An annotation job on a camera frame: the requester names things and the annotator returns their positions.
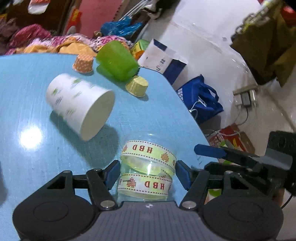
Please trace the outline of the blue tote bag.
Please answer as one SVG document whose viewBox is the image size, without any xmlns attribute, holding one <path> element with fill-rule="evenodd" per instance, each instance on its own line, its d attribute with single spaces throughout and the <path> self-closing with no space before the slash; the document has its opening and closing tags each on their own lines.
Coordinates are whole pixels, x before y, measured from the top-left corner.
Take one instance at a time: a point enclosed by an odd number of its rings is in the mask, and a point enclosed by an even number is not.
<svg viewBox="0 0 296 241">
<path fill-rule="evenodd" d="M 204 81 L 203 75 L 199 75 L 177 90 L 177 95 L 198 124 L 208 121 L 223 111 L 217 91 Z"/>
</svg>

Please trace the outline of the pink foam mat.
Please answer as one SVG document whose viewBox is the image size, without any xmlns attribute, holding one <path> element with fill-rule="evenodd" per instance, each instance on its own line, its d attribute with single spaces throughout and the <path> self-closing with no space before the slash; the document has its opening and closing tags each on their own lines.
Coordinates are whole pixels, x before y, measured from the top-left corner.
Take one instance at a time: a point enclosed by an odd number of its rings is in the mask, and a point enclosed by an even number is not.
<svg viewBox="0 0 296 241">
<path fill-rule="evenodd" d="M 113 20 L 121 0 L 83 0 L 79 10 L 82 12 L 77 32 L 88 37 L 100 30 L 105 22 Z"/>
</svg>

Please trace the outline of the power strip with chargers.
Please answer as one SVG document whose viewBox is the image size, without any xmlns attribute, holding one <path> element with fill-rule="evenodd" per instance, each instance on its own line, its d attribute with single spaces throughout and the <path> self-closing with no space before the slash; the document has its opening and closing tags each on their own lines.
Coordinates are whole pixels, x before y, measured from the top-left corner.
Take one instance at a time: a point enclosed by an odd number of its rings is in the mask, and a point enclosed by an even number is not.
<svg viewBox="0 0 296 241">
<path fill-rule="evenodd" d="M 256 92 L 258 86 L 256 84 L 250 84 L 239 89 L 233 90 L 233 99 L 235 106 L 251 108 L 256 107 L 257 98 Z"/>
</svg>

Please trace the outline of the clear cup with HBD ribbon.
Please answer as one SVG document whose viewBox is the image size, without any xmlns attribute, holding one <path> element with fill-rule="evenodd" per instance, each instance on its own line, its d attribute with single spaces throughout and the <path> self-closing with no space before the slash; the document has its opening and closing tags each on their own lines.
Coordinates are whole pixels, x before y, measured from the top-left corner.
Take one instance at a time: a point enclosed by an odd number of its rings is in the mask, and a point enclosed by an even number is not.
<svg viewBox="0 0 296 241">
<path fill-rule="evenodd" d="M 117 201 L 166 201 L 177 161 L 173 140 L 157 133 L 124 136 Z"/>
</svg>

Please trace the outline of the green plastic cup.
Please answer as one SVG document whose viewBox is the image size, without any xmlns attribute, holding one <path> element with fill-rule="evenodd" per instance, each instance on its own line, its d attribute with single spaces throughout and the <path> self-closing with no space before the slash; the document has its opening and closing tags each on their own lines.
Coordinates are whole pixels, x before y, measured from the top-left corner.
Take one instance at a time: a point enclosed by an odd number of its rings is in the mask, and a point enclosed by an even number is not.
<svg viewBox="0 0 296 241">
<path fill-rule="evenodd" d="M 99 67 L 119 82 L 126 82 L 137 75 L 139 65 L 130 51 L 121 42 L 113 40 L 105 44 L 97 53 Z"/>
</svg>

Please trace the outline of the white and blue paper bag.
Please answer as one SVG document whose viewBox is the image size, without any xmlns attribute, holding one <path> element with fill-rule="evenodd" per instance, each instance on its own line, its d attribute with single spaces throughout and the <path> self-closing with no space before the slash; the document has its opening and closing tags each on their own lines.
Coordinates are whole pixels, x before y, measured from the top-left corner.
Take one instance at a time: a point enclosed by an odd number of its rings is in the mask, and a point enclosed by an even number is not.
<svg viewBox="0 0 296 241">
<path fill-rule="evenodd" d="M 177 80 L 188 61 L 156 39 L 152 39 L 138 60 L 138 64 L 161 73 L 170 83 Z"/>
</svg>

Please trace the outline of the white paper cup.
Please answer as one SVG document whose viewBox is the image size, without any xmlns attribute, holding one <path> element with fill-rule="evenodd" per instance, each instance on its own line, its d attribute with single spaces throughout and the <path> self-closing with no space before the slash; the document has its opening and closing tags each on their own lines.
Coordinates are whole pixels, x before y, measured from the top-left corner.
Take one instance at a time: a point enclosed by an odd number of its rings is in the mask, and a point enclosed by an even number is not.
<svg viewBox="0 0 296 241">
<path fill-rule="evenodd" d="M 115 94 L 112 90 L 63 73 L 49 84 L 46 100 L 81 140 L 89 141 L 110 116 Z"/>
</svg>

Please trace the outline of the blue plastic bag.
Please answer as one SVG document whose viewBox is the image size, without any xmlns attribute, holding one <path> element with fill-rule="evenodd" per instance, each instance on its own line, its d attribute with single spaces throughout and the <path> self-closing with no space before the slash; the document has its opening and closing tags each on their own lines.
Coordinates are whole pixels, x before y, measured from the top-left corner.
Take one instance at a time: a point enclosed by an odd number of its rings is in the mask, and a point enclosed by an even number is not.
<svg viewBox="0 0 296 241">
<path fill-rule="evenodd" d="M 132 18 L 124 17 L 120 21 L 106 22 L 102 25 L 100 33 L 103 36 L 119 36 L 119 37 L 130 37 L 137 30 L 142 27 L 142 22 L 131 24 Z"/>
</svg>

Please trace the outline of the orange dotted cupcake liner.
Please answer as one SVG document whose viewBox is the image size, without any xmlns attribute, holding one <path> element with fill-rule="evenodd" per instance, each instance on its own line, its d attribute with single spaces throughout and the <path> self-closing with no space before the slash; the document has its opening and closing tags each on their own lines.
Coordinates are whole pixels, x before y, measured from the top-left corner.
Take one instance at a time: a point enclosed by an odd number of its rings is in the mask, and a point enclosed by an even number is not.
<svg viewBox="0 0 296 241">
<path fill-rule="evenodd" d="M 86 74 L 93 71 L 93 56 L 88 54 L 79 54 L 73 63 L 73 69 L 76 72 Z"/>
</svg>

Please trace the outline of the pink floral blanket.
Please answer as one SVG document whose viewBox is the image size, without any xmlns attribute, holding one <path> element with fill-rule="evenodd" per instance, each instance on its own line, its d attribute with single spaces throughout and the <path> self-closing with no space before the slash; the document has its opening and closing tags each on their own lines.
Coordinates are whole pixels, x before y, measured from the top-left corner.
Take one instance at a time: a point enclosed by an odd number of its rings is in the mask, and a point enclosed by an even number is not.
<svg viewBox="0 0 296 241">
<path fill-rule="evenodd" d="M 1 55 L 23 53 L 88 54 L 93 57 L 111 41 L 118 41 L 127 50 L 130 41 L 116 35 L 90 39 L 83 34 L 53 36 L 38 24 L 19 29 L 14 22 L 1 26 Z"/>
</svg>

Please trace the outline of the yellow dotted cupcake liner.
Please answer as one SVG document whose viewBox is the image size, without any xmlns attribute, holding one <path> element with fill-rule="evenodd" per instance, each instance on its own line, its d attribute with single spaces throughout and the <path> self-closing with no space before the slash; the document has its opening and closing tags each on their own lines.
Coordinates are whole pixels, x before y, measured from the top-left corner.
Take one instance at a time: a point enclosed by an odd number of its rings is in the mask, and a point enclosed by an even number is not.
<svg viewBox="0 0 296 241">
<path fill-rule="evenodd" d="M 148 85 L 146 79 L 136 75 L 125 85 L 125 88 L 133 96 L 142 98 L 145 96 Z"/>
</svg>

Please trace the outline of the brown hanging cloth bag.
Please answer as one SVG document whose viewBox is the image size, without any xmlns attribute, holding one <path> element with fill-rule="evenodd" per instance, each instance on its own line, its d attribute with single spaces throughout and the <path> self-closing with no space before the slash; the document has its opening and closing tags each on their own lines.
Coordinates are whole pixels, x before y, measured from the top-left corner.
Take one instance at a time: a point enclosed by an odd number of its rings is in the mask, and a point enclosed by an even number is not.
<svg viewBox="0 0 296 241">
<path fill-rule="evenodd" d="M 295 1 L 263 1 L 231 37 L 259 85 L 277 80 L 283 87 L 295 66 Z"/>
</svg>

